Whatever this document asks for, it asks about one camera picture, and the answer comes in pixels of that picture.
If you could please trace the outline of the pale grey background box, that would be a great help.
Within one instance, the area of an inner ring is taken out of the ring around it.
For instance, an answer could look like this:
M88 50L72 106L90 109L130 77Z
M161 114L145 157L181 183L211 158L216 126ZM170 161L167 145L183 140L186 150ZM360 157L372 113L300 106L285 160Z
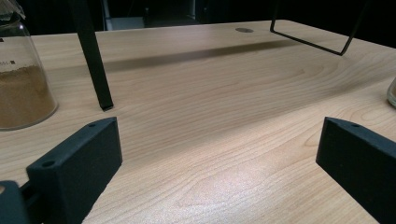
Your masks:
M142 29L145 27L145 24L142 17L105 17L105 27L107 31L130 30Z

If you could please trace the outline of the black metal stand leg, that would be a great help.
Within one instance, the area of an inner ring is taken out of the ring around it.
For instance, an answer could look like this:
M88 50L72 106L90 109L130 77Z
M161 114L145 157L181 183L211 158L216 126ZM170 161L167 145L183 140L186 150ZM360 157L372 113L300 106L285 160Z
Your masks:
M91 75L99 106L103 111L107 111L111 109L114 104L107 83L106 71L92 25L92 18L87 1L67 0L67 3L76 26L78 40Z

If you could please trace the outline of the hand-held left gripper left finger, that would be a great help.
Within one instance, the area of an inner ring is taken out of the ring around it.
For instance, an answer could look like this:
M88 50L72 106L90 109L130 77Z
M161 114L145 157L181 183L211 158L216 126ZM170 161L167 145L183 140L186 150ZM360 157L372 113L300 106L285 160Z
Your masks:
M89 123L26 168L34 224L81 224L122 164L117 119Z

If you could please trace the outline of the clear glass vessel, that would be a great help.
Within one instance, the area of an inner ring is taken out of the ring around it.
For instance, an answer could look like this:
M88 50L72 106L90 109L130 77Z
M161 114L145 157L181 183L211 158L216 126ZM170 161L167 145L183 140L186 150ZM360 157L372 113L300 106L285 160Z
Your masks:
M388 102L396 108L396 78L393 79L387 90Z

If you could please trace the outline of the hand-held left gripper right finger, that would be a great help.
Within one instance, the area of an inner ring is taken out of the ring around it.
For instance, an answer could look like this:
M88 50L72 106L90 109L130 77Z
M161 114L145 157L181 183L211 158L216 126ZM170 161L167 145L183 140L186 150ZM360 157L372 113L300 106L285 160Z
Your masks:
M325 118L316 163L380 224L396 224L396 142Z

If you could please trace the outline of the glass flask with brown powder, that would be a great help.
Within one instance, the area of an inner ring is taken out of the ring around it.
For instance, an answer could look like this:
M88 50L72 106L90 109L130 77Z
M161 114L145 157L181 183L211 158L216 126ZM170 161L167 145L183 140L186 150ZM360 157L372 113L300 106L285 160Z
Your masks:
M0 131L36 125L57 108L33 40L14 12L0 20Z

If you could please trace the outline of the crinkled clear flask cover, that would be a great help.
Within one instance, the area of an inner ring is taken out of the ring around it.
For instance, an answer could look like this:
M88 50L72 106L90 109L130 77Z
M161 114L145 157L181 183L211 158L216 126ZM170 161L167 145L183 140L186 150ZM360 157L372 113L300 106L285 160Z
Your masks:
M0 21L10 21L12 15L16 13L25 19L25 13L16 0L0 0Z

